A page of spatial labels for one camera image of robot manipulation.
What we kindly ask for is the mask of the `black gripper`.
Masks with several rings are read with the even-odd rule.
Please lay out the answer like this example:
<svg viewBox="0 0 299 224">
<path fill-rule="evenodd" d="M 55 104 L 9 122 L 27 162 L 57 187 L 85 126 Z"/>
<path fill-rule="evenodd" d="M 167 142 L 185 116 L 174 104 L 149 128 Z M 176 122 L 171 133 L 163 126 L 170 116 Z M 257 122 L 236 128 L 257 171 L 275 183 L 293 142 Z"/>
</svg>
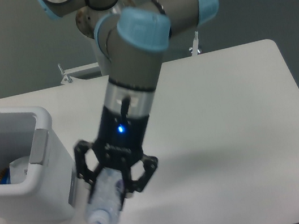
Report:
<svg viewBox="0 0 299 224">
<path fill-rule="evenodd" d="M 158 158 L 145 155 L 142 149 L 149 116 L 131 118 L 130 101 L 124 101 L 118 112 L 103 108 L 96 141 L 80 140 L 74 146 L 76 177 L 88 184 L 92 191 L 102 168 L 112 168 L 122 174 L 125 190 L 142 192 L 158 168 Z M 86 154 L 91 151 L 99 160 L 94 170 L 87 166 Z M 131 167 L 142 163 L 143 173 L 138 179 L 131 177 Z"/>
</svg>

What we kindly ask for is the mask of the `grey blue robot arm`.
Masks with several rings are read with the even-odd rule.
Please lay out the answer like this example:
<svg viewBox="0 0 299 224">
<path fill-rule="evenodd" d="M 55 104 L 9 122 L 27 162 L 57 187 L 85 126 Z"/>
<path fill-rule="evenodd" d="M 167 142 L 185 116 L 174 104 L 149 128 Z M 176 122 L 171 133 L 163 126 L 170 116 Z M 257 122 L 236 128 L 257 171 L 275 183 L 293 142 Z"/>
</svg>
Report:
<svg viewBox="0 0 299 224">
<path fill-rule="evenodd" d="M 163 53 L 169 39 L 211 20 L 219 0 L 150 0 L 106 14 L 95 24 L 99 51 L 110 62 L 99 132 L 74 148 L 77 176 L 96 191 L 103 169 L 119 171 L 123 194 L 141 192 L 157 169 L 142 149 Z"/>
</svg>

